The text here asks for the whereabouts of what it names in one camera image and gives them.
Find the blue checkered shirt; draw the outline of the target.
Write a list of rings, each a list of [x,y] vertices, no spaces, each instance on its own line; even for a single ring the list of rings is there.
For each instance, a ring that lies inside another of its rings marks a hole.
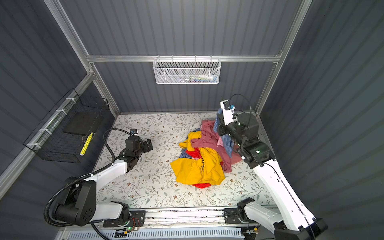
[[[218,109],[218,112],[217,112],[217,115],[219,114],[222,114],[222,109]],[[215,122],[214,122],[214,131],[216,133],[219,133],[219,117],[216,115],[216,118],[215,118]],[[223,143],[224,143],[224,146],[223,148],[226,150],[226,153],[228,154],[228,156],[233,159],[233,161],[235,162],[235,152],[233,150],[234,148],[234,141],[231,139],[231,137],[229,135],[223,135],[223,136],[220,136],[223,140]],[[182,149],[182,153],[180,154],[179,158],[187,158],[187,159],[197,159],[196,157],[192,157],[190,156],[189,154],[187,154],[187,150],[186,149]]]

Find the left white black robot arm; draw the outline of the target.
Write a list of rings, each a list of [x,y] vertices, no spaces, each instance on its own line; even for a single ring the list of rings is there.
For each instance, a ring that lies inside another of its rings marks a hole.
[[[116,178],[127,174],[139,162],[142,154],[153,150],[150,139],[129,136],[125,148],[113,161],[87,175],[68,178],[66,184],[47,202],[45,221],[55,227],[85,226],[113,220],[120,225],[131,221],[129,206],[121,202],[99,202],[98,192]]]

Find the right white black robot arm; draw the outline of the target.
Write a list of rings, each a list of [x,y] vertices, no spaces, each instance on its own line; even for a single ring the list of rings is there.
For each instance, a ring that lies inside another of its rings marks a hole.
[[[315,217],[302,203],[269,146],[259,138],[259,123],[252,114],[234,114],[224,110],[218,117],[218,134],[228,136],[237,153],[267,187],[279,213],[247,198],[238,203],[242,222],[255,221],[275,236],[276,240],[314,240],[328,229],[322,218]]]

